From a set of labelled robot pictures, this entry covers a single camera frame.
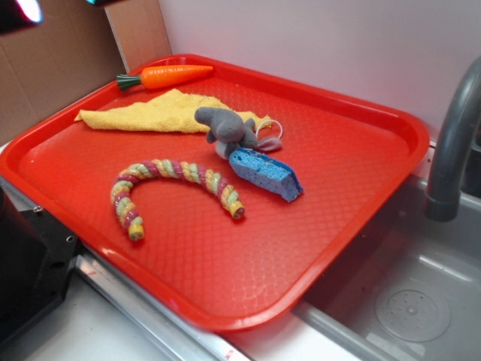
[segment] gray faucet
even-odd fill
[[[426,217],[453,220],[461,191],[481,197],[481,57],[461,80],[434,153],[425,194]]]

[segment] plastic tray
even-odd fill
[[[283,149],[270,156],[295,170],[304,194],[287,203],[240,179],[205,134],[74,123],[80,109],[146,102],[170,89],[121,93],[114,82],[12,141],[0,172],[192,323],[215,331],[257,326],[302,297],[422,159],[428,133],[409,114],[200,56],[146,66],[180,63],[215,70],[179,90],[282,123]],[[146,238],[130,241],[110,205],[113,180],[132,163],[165,158],[219,171],[240,193],[245,218],[230,218],[197,184],[157,179],[132,191]]]

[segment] blue sponge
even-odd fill
[[[239,177],[280,194],[287,202],[292,202],[303,191],[290,167],[264,154],[241,147],[228,160]]]

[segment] gray toy mouse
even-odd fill
[[[198,123],[210,127],[207,143],[217,141],[216,152],[223,159],[228,159],[239,147],[269,151],[281,146],[279,138],[258,141],[254,132],[254,119],[244,123],[239,114],[228,109],[201,107],[195,112],[194,118]]]

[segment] sink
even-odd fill
[[[304,303],[376,359],[479,360],[481,201],[463,195],[437,223],[422,213],[425,186],[408,178]]]

